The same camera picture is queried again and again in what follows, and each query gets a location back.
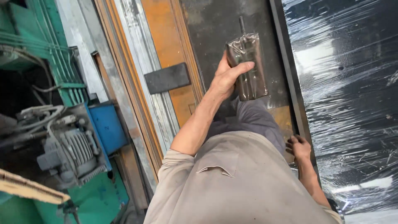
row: clear plastic wrap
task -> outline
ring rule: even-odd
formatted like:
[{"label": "clear plastic wrap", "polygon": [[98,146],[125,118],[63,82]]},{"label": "clear plastic wrap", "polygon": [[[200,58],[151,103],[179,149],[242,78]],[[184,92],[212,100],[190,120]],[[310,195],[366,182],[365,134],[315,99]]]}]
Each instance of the clear plastic wrap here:
[{"label": "clear plastic wrap", "polygon": [[226,44],[227,59],[231,67],[247,61],[255,63],[252,70],[240,75],[235,82],[240,101],[255,100],[268,95],[264,77],[264,56],[258,33],[246,34],[242,17],[239,19],[242,36]]},{"label": "clear plastic wrap", "polygon": [[397,223],[398,1],[282,3],[323,190],[346,223]]}]

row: black metal surface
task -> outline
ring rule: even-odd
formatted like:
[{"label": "black metal surface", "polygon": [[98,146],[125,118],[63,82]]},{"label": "black metal surface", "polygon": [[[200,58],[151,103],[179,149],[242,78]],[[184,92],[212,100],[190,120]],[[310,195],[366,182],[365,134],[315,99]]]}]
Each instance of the black metal surface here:
[{"label": "black metal surface", "polygon": [[[293,101],[305,106],[323,190],[346,223],[396,223],[398,27],[392,21],[398,2],[271,4],[289,86],[298,93]],[[277,21],[283,11],[290,43],[284,21]]]},{"label": "black metal surface", "polygon": [[[269,3],[264,0],[181,0],[189,36],[205,88],[210,87],[225,43],[240,37],[239,16],[247,33],[259,33],[265,57],[269,108],[289,105],[289,92],[280,60]],[[228,102],[221,106],[227,113]]]},{"label": "black metal surface", "polygon": [[144,77],[150,94],[167,92],[191,84],[185,62],[145,74]]}]

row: man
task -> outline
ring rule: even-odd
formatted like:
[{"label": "man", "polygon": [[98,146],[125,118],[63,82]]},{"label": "man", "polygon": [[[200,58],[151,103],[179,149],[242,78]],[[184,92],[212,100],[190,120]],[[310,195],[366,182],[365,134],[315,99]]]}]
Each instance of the man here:
[{"label": "man", "polygon": [[318,184],[310,144],[300,136],[287,143],[298,180],[262,100],[235,102],[238,124],[212,124],[237,77],[253,67],[245,62],[230,68],[224,52],[209,90],[164,156],[145,224],[341,223]]}]

